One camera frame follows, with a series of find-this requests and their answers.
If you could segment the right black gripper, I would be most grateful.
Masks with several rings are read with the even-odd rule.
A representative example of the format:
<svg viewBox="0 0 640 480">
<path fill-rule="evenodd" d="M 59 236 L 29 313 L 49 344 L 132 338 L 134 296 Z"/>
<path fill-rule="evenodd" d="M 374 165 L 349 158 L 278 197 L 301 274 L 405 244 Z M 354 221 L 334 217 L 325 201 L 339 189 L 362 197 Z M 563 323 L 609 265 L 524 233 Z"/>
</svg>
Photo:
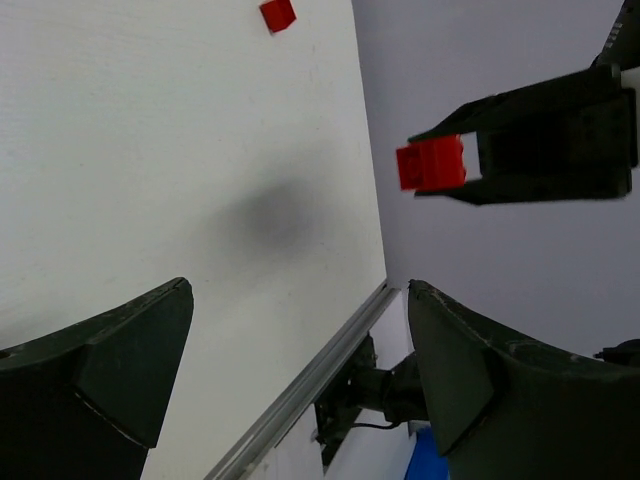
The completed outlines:
<svg viewBox="0 0 640 480">
<path fill-rule="evenodd" d="M 477 132 L 479 179 L 414 197 L 475 206 L 623 198 L 639 164 L 638 98 L 629 70 L 603 63 L 466 103 L 408 141 Z"/>
</svg>

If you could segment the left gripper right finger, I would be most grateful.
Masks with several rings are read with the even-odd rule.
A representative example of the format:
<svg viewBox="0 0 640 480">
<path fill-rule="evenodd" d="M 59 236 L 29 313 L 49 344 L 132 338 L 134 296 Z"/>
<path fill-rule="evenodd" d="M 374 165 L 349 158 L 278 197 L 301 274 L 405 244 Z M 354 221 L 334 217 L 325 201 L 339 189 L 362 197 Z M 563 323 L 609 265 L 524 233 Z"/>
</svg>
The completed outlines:
<svg viewBox="0 0 640 480">
<path fill-rule="evenodd" d="M 413 280 L 408 318 L 454 479 L 635 479 L 639 344 L 592 358 L 524 335 Z"/>
</svg>

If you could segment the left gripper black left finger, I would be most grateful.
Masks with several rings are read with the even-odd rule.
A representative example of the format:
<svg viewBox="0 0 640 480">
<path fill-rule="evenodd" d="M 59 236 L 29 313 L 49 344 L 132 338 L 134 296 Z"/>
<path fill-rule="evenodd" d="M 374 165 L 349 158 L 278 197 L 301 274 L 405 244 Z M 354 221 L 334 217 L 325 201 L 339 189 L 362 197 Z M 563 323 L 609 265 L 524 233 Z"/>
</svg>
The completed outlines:
<svg viewBox="0 0 640 480">
<path fill-rule="evenodd" d="M 163 426 L 194 311 L 175 278 L 1 352 L 4 479 L 138 479 Z"/>
</svg>

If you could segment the red rectangular lego brick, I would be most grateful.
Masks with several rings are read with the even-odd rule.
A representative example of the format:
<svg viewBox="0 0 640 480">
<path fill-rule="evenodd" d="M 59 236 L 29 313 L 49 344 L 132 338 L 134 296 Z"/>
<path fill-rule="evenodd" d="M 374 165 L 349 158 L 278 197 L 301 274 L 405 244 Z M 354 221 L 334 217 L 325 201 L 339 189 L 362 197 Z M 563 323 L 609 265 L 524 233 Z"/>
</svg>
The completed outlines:
<svg viewBox="0 0 640 480">
<path fill-rule="evenodd" d="M 400 188 L 436 192 L 466 182 L 464 146 L 459 135 L 409 143 L 396 150 Z"/>
</svg>

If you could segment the small red square lego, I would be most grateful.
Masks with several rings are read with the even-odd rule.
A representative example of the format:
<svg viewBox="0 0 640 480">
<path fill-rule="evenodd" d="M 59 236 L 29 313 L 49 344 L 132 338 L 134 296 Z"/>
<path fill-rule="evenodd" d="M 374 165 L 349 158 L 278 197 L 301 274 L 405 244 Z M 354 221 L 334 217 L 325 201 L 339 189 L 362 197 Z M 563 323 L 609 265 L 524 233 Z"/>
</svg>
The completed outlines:
<svg viewBox="0 0 640 480">
<path fill-rule="evenodd" d="M 268 0 L 262 3 L 259 9 L 272 34 L 286 30 L 297 19 L 290 0 Z"/>
</svg>

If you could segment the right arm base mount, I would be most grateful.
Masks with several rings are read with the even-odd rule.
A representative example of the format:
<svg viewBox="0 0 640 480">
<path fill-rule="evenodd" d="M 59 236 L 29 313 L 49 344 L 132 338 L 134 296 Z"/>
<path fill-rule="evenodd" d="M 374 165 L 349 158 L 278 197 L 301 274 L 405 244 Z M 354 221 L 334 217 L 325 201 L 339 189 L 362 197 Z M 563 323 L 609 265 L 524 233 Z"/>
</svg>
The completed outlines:
<svg viewBox="0 0 640 480">
<path fill-rule="evenodd" d="M 314 402 L 315 440 L 324 469 L 355 428 L 392 430 L 429 420 L 416 354 L 388 370 L 379 368 L 376 360 L 374 340 L 366 335 Z"/>
</svg>

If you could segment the aluminium table frame rail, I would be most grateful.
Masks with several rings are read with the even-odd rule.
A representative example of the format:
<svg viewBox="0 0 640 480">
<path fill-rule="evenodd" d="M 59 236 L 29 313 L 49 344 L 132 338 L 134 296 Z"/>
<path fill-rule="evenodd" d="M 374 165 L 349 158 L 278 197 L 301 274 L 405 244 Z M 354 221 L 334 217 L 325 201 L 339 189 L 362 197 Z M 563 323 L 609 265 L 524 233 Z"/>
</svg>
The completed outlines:
<svg viewBox="0 0 640 480">
<path fill-rule="evenodd" d="M 206 477 L 248 478 L 342 369 L 398 294 L 387 282 L 380 284 Z"/>
</svg>

